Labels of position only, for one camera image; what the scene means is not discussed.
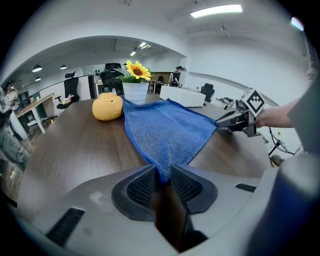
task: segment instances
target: sunflower center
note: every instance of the sunflower center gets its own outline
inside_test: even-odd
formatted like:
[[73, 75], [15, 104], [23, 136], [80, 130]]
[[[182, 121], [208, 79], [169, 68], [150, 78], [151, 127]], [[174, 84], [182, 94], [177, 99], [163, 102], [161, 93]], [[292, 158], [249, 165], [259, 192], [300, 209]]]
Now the sunflower center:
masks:
[[142, 71], [139, 68], [135, 68], [132, 71], [136, 76], [142, 76]]

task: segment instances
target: blue towel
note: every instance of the blue towel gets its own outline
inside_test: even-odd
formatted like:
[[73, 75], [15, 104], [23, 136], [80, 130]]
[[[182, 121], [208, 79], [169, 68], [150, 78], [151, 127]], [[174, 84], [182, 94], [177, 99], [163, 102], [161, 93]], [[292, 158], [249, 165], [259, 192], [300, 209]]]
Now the blue towel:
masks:
[[170, 99], [144, 105], [122, 99], [126, 134], [162, 183], [171, 178], [171, 164], [187, 165], [216, 130], [215, 120]]

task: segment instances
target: rectangular ceiling light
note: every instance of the rectangular ceiling light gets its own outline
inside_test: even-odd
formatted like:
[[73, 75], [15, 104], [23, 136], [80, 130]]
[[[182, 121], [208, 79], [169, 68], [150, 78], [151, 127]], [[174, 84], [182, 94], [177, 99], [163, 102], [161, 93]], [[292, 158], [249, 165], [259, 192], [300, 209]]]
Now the rectangular ceiling light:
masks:
[[242, 13], [242, 8], [240, 4], [223, 5], [212, 7], [204, 10], [199, 10], [191, 13], [194, 18], [199, 18], [211, 14], [225, 14], [225, 13]]
[[293, 17], [291, 19], [291, 24], [294, 25], [299, 30], [304, 31], [304, 26], [301, 24], [301, 22], [297, 18]]

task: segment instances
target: green panel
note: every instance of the green panel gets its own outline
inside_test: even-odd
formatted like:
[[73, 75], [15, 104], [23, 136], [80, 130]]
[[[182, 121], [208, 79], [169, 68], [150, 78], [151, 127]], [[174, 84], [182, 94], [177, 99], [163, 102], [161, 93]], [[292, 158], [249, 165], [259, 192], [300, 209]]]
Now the green panel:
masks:
[[[32, 94], [32, 96], [35, 101], [37, 100], [37, 97], [39, 97], [39, 99], [41, 98], [40, 92], [36, 92]], [[44, 105], [42, 103], [39, 106], [36, 106], [35, 108], [40, 118], [47, 118], [47, 114], [46, 114]]]

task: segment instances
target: white flower pot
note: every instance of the white flower pot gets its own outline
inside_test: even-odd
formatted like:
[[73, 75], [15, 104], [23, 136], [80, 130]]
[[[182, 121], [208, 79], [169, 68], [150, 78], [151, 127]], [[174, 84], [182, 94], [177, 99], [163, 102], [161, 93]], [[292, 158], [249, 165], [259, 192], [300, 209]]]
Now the white flower pot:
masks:
[[149, 83], [141, 82], [141, 83], [131, 83], [131, 82], [123, 82], [123, 92], [124, 97], [133, 102], [134, 104], [144, 104]]

